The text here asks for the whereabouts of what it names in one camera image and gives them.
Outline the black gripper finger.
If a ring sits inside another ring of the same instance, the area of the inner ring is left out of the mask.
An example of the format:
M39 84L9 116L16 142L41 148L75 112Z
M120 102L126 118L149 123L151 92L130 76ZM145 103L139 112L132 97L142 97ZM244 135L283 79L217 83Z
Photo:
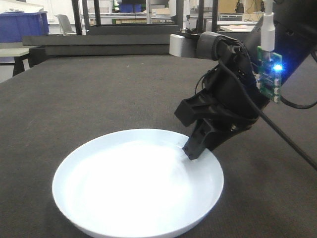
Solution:
M215 130L211 120L199 119L183 146L183 151L190 160L197 159L205 149L213 150L216 147Z
M219 119L221 117L221 111L216 108L216 104L205 102L199 95L182 100L174 114L185 127L199 119Z

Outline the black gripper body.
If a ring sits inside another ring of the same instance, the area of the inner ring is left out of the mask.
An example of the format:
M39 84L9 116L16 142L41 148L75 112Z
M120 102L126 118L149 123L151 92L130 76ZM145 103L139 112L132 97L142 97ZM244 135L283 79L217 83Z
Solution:
M217 53L218 64L201 77L203 88L194 95L216 104L221 111L219 119L209 119L215 130L215 148L249 130L268 104L268 98L256 87L253 62L245 45L220 41Z

